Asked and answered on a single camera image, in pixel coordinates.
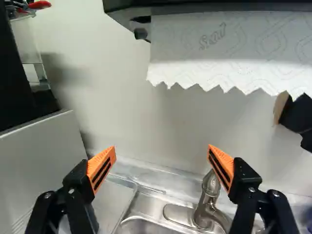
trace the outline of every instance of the white paper towel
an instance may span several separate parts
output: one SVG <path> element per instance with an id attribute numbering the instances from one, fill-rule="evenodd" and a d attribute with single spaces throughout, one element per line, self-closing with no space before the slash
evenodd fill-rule
<path id="1" fill-rule="evenodd" d="M 312 14 L 214 12 L 153 16 L 154 85 L 175 83 L 205 91 L 236 86 L 246 95 L 262 88 L 275 96 L 312 97 Z"/>

